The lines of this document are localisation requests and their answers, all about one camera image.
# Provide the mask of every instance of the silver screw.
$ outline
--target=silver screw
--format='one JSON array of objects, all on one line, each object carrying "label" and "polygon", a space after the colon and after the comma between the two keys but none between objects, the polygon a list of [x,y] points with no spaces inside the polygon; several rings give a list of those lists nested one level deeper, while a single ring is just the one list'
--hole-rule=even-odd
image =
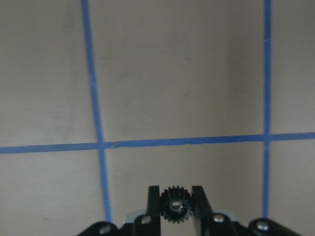
[{"label": "silver screw", "polygon": [[144,215],[141,218],[141,224],[145,225],[145,224],[149,224],[151,222],[151,216],[149,215]]},{"label": "silver screw", "polygon": [[214,220],[215,222],[222,223],[222,222],[224,222],[224,216],[221,215],[221,214],[215,214],[215,215],[213,216],[213,220]]},{"label": "silver screw", "polygon": [[269,230],[269,225],[264,221],[258,221],[256,226],[259,230],[263,230],[263,231]]},{"label": "silver screw", "polygon": [[99,234],[100,235],[104,235],[104,234],[107,234],[109,233],[111,230],[111,226],[110,225],[104,225],[102,226],[100,229],[99,229]]}]

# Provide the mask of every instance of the blue tape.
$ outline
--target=blue tape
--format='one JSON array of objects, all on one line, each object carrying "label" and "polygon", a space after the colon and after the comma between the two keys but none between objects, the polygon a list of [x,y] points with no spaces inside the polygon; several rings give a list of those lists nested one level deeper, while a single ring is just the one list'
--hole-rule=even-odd
[{"label": "blue tape", "polygon": [[269,214],[269,176],[271,142],[271,0],[264,2],[264,156],[262,216]]},{"label": "blue tape", "polygon": [[87,63],[89,71],[89,81],[93,105],[93,115],[95,131],[98,143],[98,153],[99,153],[99,163],[100,163],[100,174],[101,174],[101,186],[103,190],[103,206],[107,221],[112,221],[110,198],[108,193],[108,180],[107,180],[107,166],[106,166],[106,156],[103,149],[103,133],[101,125],[101,116],[99,111],[98,103],[98,91],[97,91],[97,81],[96,81],[96,70],[94,63],[94,52],[93,52],[93,40],[91,32],[91,20],[90,20],[90,10],[89,1],[81,0],[82,5],[82,17],[84,24],[84,36],[85,36],[85,46],[87,53]]},{"label": "blue tape", "polygon": [[[271,142],[289,140],[315,139],[315,132],[273,134]],[[119,142],[104,142],[103,148],[142,148],[158,146],[178,146],[178,145],[198,145],[198,144],[224,144],[241,142],[265,142],[265,135],[239,135],[239,136],[218,136],[201,138],[178,138],[178,139],[152,139],[152,140],[130,140]],[[98,143],[81,144],[53,144],[53,145],[34,145],[17,147],[0,147],[0,154],[28,153],[28,152],[50,152],[50,151],[78,151],[78,150],[97,150]]]},{"label": "blue tape", "polygon": [[35,145],[35,146],[19,146],[19,147],[0,147],[0,154],[49,152],[49,151],[78,151],[78,150],[96,150],[96,149],[98,149],[97,143]]},{"label": "blue tape", "polygon": [[288,141],[288,140],[304,140],[315,139],[315,132],[310,133],[293,133],[293,134],[273,134],[271,141]]},{"label": "blue tape", "polygon": [[264,135],[239,135],[239,136],[219,136],[202,138],[179,138],[179,139],[153,139],[153,140],[130,140],[120,142],[105,142],[104,148],[139,148],[157,146],[178,146],[178,145],[197,145],[197,144],[224,144],[240,142],[259,142],[263,141]]}]

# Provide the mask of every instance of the screw head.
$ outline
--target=screw head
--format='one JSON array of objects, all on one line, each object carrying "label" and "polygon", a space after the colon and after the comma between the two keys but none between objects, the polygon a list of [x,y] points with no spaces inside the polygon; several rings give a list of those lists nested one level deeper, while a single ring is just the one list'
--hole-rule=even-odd
[{"label": "screw head", "polygon": [[146,225],[149,224],[151,222],[152,218],[149,215],[144,215],[141,218],[141,224]]},{"label": "screw head", "polygon": [[104,235],[109,233],[111,230],[111,226],[110,225],[103,225],[100,229],[99,229],[99,234],[100,235]]},{"label": "screw head", "polygon": [[213,216],[213,220],[214,220],[215,222],[222,223],[222,222],[224,222],[224,216],[221,215],[221,214],[215,214],[215,215]]},{"label": "screw head", "polygon": [[269,230],[269,225],[264,221],[258,221],[256,226],[259,230],[263,230],[263,231]]}]

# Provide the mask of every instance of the black gear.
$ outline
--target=black gear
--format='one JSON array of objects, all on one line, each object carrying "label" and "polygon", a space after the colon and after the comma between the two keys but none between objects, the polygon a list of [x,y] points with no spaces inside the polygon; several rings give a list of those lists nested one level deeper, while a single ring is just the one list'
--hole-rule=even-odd
[{"label": "black gear", "polygon": [[160,211],[169,222],[188,220],[193,211],[190,193],[179,186],[165,189],[160,198]]}]

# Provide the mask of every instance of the beige wall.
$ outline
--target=beige wall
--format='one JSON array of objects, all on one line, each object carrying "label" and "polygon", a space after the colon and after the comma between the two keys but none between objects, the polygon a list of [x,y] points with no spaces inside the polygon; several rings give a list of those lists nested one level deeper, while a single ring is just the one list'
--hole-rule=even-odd
[{"label": "beige wall", "polygon": [[[315,131],[314,10],[273,1],[274,134]],[[90,13],[106,141],[263,133],[262,0],[92,0]],[[80,1],[1,1],[0,29],[0,147],[96,142]],[[271,145],[270,217],[303,235],[313,146]],[[245,225],[261,215],[261,142],[106,154],[118,226],[155,184],[203,185]],[[76,235],[103,218],[96,150],[0,155],[1,235]],[[163,222],[178,232],[193,235],[192,221]]]}]

